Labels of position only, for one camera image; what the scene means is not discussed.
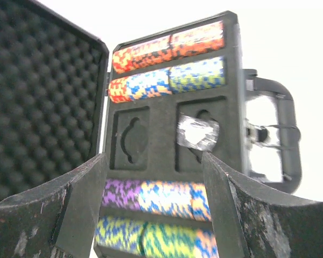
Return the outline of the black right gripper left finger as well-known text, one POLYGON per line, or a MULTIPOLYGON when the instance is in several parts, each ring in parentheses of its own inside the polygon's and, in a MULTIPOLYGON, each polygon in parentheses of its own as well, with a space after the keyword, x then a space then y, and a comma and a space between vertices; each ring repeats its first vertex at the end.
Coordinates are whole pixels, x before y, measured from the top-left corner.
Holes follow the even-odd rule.
POLYGON ((89 257, 107 157, 0 202, 0 257, 89 257))

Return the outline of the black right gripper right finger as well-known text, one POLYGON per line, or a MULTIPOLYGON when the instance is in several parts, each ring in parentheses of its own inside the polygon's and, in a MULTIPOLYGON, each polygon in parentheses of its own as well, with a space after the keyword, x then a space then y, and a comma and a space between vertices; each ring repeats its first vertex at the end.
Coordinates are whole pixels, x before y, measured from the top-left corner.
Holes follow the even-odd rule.
POLYGON ((271 188, 210 153, 202 171, 220 257, 323 257, 323 202, 271 188))

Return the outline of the black poker chip case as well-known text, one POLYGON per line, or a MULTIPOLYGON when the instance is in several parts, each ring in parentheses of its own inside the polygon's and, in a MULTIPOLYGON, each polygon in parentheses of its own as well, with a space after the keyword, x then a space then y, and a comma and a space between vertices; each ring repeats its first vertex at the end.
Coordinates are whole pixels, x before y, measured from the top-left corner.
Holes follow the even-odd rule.
POLYGON ((19 194, 103 153, 106 178, 202 182, 200 160, 176 146, 176 125, 182 112, 207 110, 221 127, 213 155, 249 176, 248 71, 237 15, 225 11, 173 31, 219 21, 225 46, 200 59, 223 56, 227 86, 105 104, 107 82, 117 78, 106 72, 105 43, 37 1, 0 1, 0 175, 15 189, 19 176, 31 176, 19 194))

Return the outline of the blue green poker chip stack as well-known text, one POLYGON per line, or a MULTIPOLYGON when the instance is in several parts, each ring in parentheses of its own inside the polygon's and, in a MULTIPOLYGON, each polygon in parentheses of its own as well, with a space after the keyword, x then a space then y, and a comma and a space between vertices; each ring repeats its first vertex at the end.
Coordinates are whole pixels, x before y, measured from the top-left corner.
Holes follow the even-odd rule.
POLYGON ((169 85, 174 94, 217 88, 225 85, 224 58, 221 56, 170 68, 169 85))

